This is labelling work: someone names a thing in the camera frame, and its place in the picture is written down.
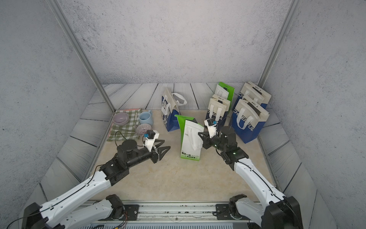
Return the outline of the green white bag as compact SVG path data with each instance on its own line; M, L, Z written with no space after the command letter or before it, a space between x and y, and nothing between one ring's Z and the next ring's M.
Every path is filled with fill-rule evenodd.
M232 86L229 86L228 84L219 82L216 85L214 94L216 94L224 99L227 99L232 103L233 97L234 97L234 88Z
M175 115L181 131L181 158L194 161L200 160L203 140L198 135L204 131L195 118L183 115Z

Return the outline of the navy beige bag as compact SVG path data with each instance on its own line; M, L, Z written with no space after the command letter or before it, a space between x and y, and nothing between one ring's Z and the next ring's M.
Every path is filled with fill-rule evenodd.
M231 102L216 94L210 98L206 119L213 118L217 122L217 127L223 127L229 113Z

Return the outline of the blue beige takeout bag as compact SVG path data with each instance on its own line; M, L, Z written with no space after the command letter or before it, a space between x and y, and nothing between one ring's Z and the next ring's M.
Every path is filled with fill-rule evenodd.
M244 84L242 90L240 91L239 96L233 105L233 108L235 108L238 101L240 99L243 99L243 97L245 95L249 96L252 100L254 100L257 104L259 104L264 109L266 109L266 107L272 97L272 95L269 94L267 91L260 88L253 82L248 81Z

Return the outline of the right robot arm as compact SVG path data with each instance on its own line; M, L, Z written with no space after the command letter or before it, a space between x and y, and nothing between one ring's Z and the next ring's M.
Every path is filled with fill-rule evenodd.
M230 198L228 207L233 219L248 218L262 229L302 229L303 221L300 204L293 197L286 197L272 185L254 166L248 154L236 142L236 134L230 126L221 128L219 134L199 132L203 148L214 147L217 154L251 188L258 204L246 195Z

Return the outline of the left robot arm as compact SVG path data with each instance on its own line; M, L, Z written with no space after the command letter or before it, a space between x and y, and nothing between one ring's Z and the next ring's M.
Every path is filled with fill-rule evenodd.
M128 214L120 198L113 194L79 209L96 194L112 187L129 174L129 169L146 160L160 161L170 150L164 140L153 141L152 148L139 148L135 140L126 140L117 153L84 182L41 205L32 203L24 210L23 229L77 229L96 220L127 220Z

